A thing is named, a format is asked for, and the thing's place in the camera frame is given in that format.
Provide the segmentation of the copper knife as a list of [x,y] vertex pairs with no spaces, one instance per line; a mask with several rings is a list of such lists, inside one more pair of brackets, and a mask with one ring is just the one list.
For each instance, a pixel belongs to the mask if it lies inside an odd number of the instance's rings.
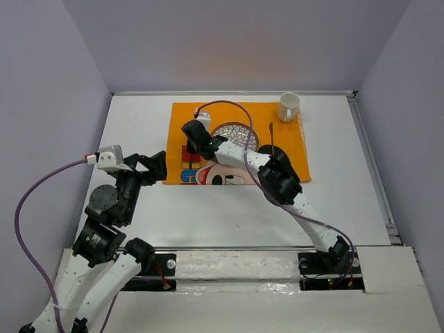
[[274,143],[274,132],[273,132],[273,122],[270,122],[269,126],[269,132],[271,136],[271,155],[275,154],[275,143]]

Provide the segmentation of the yellow Mickey Mouse cloth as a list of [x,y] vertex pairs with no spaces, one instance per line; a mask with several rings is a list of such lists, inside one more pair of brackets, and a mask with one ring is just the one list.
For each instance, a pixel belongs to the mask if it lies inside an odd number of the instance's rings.
[[[203,103],[174,103],[166,146],[166,185],[252,185],[254,182],[247,172],[204,160],[197,154],[186,152],[187,138],[181,131],[184,124],[194,118],[194,112]],[[253,130],[259,137],[256,152],[271,154],[269,124],[273,122],[275,153],[284,151],[290,159],[301,182],[309,182],[309,163],[305,148],[302,122],[296,116],[289,123],[278,119],[277,102],[241,102],[246,111],[229,103],[215,103],[203,108],[211,115],[211,132],[222,123],[241,122],[249,125],[253,120]],[[189,170],[189,159],[193,169]]]

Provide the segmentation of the white ceramic mug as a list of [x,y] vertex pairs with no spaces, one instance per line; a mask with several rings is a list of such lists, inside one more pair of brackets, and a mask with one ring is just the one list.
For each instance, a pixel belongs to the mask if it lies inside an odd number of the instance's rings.
[[300,110],[300,98],[293,92],[285,92],[280,96],[277,117],[280,121],[293,121]]

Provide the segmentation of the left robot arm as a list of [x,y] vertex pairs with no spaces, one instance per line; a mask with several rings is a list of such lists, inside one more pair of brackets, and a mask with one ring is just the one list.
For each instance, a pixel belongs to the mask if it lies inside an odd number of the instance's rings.
[[[86,221],[69,249],[57,284],[24,243],[19,217],[25,200],[44,181],[78,165],[92,165],[112,176],[114,185],[100,185],[89,196]],[[20,332],[90,332],[105,307],[112,307],[120,290],[138,274],[149,272],[155,249],[143,239],[126,239],[122,227],[131,224],[140,189],[166,180],[166,153],[124,157],[119,145],[100,148],[66,164],[32,185],[15,209],[15,235],[25,256],[49,288],[50,300],[42,313]]]

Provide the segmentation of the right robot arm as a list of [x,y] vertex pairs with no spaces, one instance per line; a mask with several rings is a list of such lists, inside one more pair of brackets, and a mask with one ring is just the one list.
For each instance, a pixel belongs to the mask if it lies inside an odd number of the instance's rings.
[[302,186],[284,152],[267,155],[248,151],[226,137],[210,135],[196,119],[188,121],[181,131],[195,153],[205,160],[247,172],[268,201],[292,215],[311,239],[323,270],[340,271],[343,276],[351,274],[355,256],[351,239],[339,229],[317,220],[316,211],[307,200],[300,205],[295,202],[302,197]]

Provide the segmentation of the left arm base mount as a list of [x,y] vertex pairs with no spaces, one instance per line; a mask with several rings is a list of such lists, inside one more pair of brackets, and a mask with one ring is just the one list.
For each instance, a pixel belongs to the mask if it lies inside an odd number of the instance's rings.
[[142,289],[147,291],[175,291],[176,268],[176,253],[161,251],[155,254],[151,266],[143,266],[132,281],[142,283]]

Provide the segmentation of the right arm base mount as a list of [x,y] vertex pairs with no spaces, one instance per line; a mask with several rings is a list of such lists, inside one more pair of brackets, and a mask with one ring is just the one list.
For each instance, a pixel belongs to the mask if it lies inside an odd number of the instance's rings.
[[338,268],[325,268],[321,265],[321,254],[317,252],[298,253],[301,291],[364,291],[364,279],[359,256],[355,253],[351,262],[348,253],[345,263]]

